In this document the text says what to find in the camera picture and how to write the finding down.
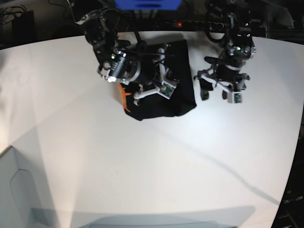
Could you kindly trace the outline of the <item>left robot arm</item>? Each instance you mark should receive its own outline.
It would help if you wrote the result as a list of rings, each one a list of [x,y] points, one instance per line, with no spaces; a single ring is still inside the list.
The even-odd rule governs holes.
[[[215,39],[210,34],[211,15],[221,17],[224,36]],[[208,69],[198,71],[200,97],[208,100],[209,92],[215,87],[222,90],[222,98],[230,104],[243,102],[243,91],[250,76],[241,69],[256,52],[252,39],[251,12],[240,6],[238,0],[210,0],[207,3],[205,34],[209,41],[221,48],[218,57],[205,57],[210,64]]]

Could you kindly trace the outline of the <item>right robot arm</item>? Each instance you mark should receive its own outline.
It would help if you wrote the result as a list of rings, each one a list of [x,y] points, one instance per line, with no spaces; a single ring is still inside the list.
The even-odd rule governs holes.
[[[120,39],[118,22],[112,18],[123,20],[132,28],[136,44]],[[160,95],[171,99],[178,80],[171,77],[171,70],[165,65],[169,43],[161,46],[150,46],[143,40],[126,15],[116,9],[94,9],[81,16],[76,23],[83,26],[85,38],[92,46],[99,63],[98,73],[109,83],[120,85],[138,85],[138,91],[132,93],[134,104],[151,95]]]

